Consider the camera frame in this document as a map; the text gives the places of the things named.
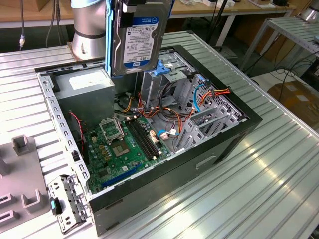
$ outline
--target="green motherboard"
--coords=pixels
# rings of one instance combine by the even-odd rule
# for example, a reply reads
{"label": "green motherboard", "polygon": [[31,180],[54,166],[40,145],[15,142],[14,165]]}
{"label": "green motherboard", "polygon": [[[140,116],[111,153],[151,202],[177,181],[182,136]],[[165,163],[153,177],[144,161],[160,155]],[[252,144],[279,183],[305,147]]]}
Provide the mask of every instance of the green motherboard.
{"label": "green motherboard", "polygon": [[84,134],[88,145],[87,168],[90,173],[88,182],[89,189],[92,193],[97,193],[103,188],[110,186],[131,176],[136,172],[140,172],[165,158],[170,157],[170,151],[160,141],[153,142],[150,136],[152,130],[144,117],[136,119],[141,126],[143,133],[148,137],[148,143],[160,153],[158,157],[149,158],[143,151],[141,145],[141,137],[133,137],[136,131],[132,130],[130,122],[121,121],[119,125],[123,131],[124,137],[121,140],[114,140],[112,143],[107,142],[104,134],[108,136],[115,135],[118,130],[114,124],[105,124],[101,128]]}

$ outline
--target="metal rack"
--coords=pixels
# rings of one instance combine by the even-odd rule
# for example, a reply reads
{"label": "metal rack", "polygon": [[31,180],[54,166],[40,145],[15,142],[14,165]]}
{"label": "metal rack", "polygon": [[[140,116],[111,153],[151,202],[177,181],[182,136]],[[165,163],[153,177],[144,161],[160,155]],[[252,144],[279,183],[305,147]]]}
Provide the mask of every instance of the metal rack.
{"label": "metal rack", "polygon": [[319,51],[319,44],[314,41],[314,37],[319,35],[319,23],[310,24],[298,17],[270,18],[264,21],[256,37],[248,48],[243,62],[240,65],[241,70],[243,70],[246,66],[248,59],[256,49],[257,44],[268,27],[272,28],[276,32],[274,32],[270,37],[261,54],[263,54],[263,52],[270,47],[271,43],[275,40],[278,34],[284,35],[286,38],[300,46],[300,49],[295,53],[293,59],[296,59],[300,55],[302,49],[305,49],[310,53]]}

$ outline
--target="slotted aluminum surface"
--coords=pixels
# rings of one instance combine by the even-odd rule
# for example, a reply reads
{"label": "slotted aluminum surface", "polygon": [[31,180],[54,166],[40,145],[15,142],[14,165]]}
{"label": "slotted aluminum surface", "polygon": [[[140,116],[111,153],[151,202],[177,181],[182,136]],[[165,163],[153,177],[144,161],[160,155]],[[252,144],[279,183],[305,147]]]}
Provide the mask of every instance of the slotted aluminum surface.
{"label": "slotted aluminum surface", "polygon": [[319,51],[319,44],[314,41],[319,36],[319,23],[308,23],[298,17],[271,18],[267,25],[302,46],[307,51]]}
{"label": "slotted aluminum surface", "polygon": [[[164,36],[163,46],[178,44],[263,121],[223,162],[101,238],[307,238],[319,223],[318,135],[195,35]],[[32,69],[67,61],[66,47],[0,55],[0,143],[35,137],[46,183],[69,169]],[[48,236],[62,238],[50,212],[1,238]],[[95,228],[88,221],[65,237],[95,238]]]}

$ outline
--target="gray plastic holder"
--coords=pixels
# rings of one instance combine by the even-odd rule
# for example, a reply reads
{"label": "gray plastic holder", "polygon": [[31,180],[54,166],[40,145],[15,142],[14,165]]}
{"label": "gray plastic holder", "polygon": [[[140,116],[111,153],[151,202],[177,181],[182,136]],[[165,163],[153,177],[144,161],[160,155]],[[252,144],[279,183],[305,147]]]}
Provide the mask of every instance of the gray plastic holder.
{"label": "gray plastic holder", "polygon": [[0,145],[0,175],[0,233],[50,210],[33,138]]}

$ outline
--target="blue pci slot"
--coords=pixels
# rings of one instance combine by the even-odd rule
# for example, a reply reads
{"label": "blue pci slot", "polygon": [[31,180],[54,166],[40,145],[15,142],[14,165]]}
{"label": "blue pci slot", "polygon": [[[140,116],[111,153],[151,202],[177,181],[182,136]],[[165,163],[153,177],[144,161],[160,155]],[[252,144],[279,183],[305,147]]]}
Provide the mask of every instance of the blue pci slot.
{"label": "blue pci slot", "polygon": [[139,167],[141,167],[141,164],[136,166],[135,168],[130,169],[129,171],[127,171],[127,172],[125,172],[125,173],[123,173],[123,174],[121,174],[119,176],[116,176],[115,178],[112,178],[109,181],[106,181],[106,182],[102,183],[101,184],[102,188],[110,186],[112,184],[115,184],[115,183],[121,181],[122,179],[125,179],[125,178],[135,174],[136,171],[137,171],[137,168],[139,168]]}

